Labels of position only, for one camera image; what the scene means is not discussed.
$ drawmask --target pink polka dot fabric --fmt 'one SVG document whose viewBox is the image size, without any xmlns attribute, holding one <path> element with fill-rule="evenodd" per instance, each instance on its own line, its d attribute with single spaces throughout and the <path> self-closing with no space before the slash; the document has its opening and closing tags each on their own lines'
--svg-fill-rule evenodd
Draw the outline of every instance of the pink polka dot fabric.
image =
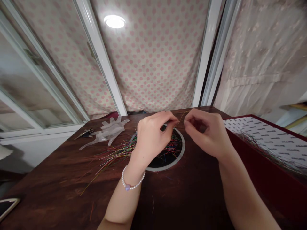
<svg viewBox="0 0 307 230">
<path fill-rule="evenodd" d="M 72 0 L 14 0 L 89 115 L 116 111 Z"/>
<path fill-rule="evenodd" d="M 209 0 L 92 0 L 128 111 L 190 107 Z M 120 29 L 107 15 L 126 20 Z"/>
</svg>

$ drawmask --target circular hole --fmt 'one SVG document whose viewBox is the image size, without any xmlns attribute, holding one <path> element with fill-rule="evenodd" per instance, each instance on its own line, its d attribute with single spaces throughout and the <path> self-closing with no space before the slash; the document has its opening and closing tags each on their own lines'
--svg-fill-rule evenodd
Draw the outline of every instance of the circular hole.
<svg viewBox="0 0 307 230">
<path fill-rule="evenodd" d="M 166 124 L 162 126 L 161 130 L 164 131 L 165 128 Z M 137 133 L 135 133 L 132 136 L 130 143 L 133 141 L 133 139 L 135 139 L 136 136 Z M 185 151 L 185 140 L 182 134 L 176 128 L 174 128 L 172 134 L 172 140 L 166 146 L 166 148 L 151 161 L 146 170 L 157 172 L 169 169 L 170 167 L 178 163 L 184 151 Z"/>
</svg>

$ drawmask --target round ceiling lamp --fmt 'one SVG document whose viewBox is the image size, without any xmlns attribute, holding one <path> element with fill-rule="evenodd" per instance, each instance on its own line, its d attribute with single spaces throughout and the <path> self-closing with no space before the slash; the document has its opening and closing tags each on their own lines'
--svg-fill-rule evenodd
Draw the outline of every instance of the round ceiling lamp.
<svg viewBox="0 0 307 230">
<path fill-rule="evenodd" d="M 114 29 L 119 29 L 125 26 L 126 21 L 117 15 L 108 15 L 105 16 L 104 22 L 107 24 L 107 26 L 114 28 Z"/>
</svg>

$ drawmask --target white window frame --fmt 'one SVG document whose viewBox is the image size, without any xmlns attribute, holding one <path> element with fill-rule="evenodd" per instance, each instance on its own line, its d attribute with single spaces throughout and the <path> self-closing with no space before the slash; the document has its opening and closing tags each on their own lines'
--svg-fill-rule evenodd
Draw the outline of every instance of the white window frame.
<svg viewBox="0 0 307 230">
<path fill-rule="evenodd" d="M 120 116 L 127 116 L 127 110 L 124 101 L 122 100 L 122 95 L 119 91 L 90 0 L 74 0 L 74 3 L 83 23 L 85 33 L 87 34 L 91 47 L 93 48 L 97 63 L 109 87 L 117 112 Z"/>
<path fill-rule="evenodd" d="M 32 59 L 23 50 L 23 49 L 28 49 L 27 45 L 20 38 L 18 33 L 15 31 L 15 29 L 12 27 L 10 22 L 4 16 L 2 11 L 0 11 L 0 32 L 3 34 L 3 36 L 7 39 L 10 45 L 19 54 L 21 59 L 30 68 L 33 74 L 39 79 L 42 85 L 48 90 L 51 96 L 57 101 L 57 103 L 67 113 L 67 115 L 70 117 L 70 119 L 73 122 L 72 124 L 60 124 L 54 127 L 44 128 L 42 125 L 38 123 L 38 121 L 33 119 L 26 111 L 24 111 L 17 103 L 15 103 L 12 97 L 4 89 L 0 87 L 0 99 L 7 106 L 9 106 L 13 111 L 15 111 L 19 116 L 21 116 L 21 118 L 23 118 L 33 127 L 33 128 L 27 128 L 27 129 L 8 131 L 8 128 L 6 128 L 4 124 L 1 124 L 1 127 L 4 128 L 4 132 L 0 133 L 0 138 L 2 138 L 0 140 L 0 144 L 7 145 L 7 144 L 21 143 L 21 142 L 27 142 L 27 141 L 33 141 L 33 140 L 42 140 L 42 139 L 49 139 L 49 138 L 55 138 L 55 137 L 61 137 L 61 136 L 68 136 L 68 135 L 72 135 L 75 131 L 79 130 L 84 125 L 84 123 L 86 123 L 89 120 L 89 117 L 84 111 L 83 107 L 82 107 L 82 110 L 84 112 L 82 112 L 80 107 L 75 103 L 77 99 L 75 98 L 73 100 L 73 98 L 71 97 L 71 96 L 74 97 L 73 93 L 70 91 L 69 87 L 66 85 L 65 81 L 62 79 L 62 82 L 65 83 L 66 87 L 63 84 L 61 85 L 64 87 L 66 92 L 69 91 L 68 95 L 70 96 L 72 101 L 75 103 L 75 105 L 77 106 L 81 114 L 85 117 L 86 119 L 85 121 L 82 121 L 78 117 L 74 109 L 71 107 L 69 102 L 65 99 L 65 97 L 62 95 L 62 93 L 57 88 L 57 86 L 53 83 L 49 75 L 44 70 L 42 70 L 40 66 L 35 66 L 33 64 Z"/>
<path fill-rule="evenodd" d="M 62 75 L 59 73 L 56 65 L 53 63 L 53 61 L 49 58 L 46 51 L 42 48 L 40 45 L 40 42 L 36 38 L 36 36 L 33 34 L 32 30 L 28 26 L 28 24 L 25 22 L 23 17 L 20 15 L 19 11 L 16 9 L 15 4 L 11 0 L 2 0 L 10 14 L 13 16 L 19 27 L 22 29 L 22 31 L 25 33 L 25 35 L 28 37 L 42 60 L 46 63 L 46 65 L 49 67 L 55 78 L 58 80 L 62 88 L 65 90 L 69 98 L 72 100 L 72 102 L 75 104 L 76 108 L 79 110 L 79 112 L 82 114 L 82 116 L 85 118 L 86 121 L 89 121 L 90 118 L 88 114 L 86 113 L 83 106 L 80 104 L 78 99 L 75 97 L 74 93 L 72 92 L 71 88 L 67 85 Z"/>
<path fill-rule="evenodd" d="M 206 70 L 212 49 L 215 30 L 218 24 L 218 16 L 220 13 L 221 5 L 222 0 L 211 0 L 209 3 L 206 29 L 204 32 L 204 39 L 202 43 L 201 58 L 196 77 L 192 107 L 198 107 L 201 98 L 201 90 L 205 80 Z"/>
<path fill-rule="evenodd" d="M 201 100 L 201 106 L 212 104 L 240 6 L 241 0 L 227 0 L 225 3 L 224 13 L 221 19 L 221 26 L 218 32 L 209 74 Z"/>
</svg>

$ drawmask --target transparent glove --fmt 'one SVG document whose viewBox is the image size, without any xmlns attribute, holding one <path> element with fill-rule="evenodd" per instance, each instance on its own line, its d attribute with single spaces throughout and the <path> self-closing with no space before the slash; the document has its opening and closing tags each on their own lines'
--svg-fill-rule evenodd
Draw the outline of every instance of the transparent glove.
<svg viewBox="0 0 307 230">
<path fill-rule="evenodd" d="M 124 125 L 129 122 L 129 120 L 122 120 L 122 116 L 118 116 L 117 120 L 115 121 L 114 118 L 110 118 L 110 123 L 103 121 L 103 126 L 101 127 L 102 131 L 94 132 L 91 135 L 96 135 L 95 140 L 86 145 L 82 146 L 79 150 L 84 149 L 86 146 L 109 140 L 108 146 L 110 146 L 113 140 L 122 132 L 124 131 Z"/>
</svg>

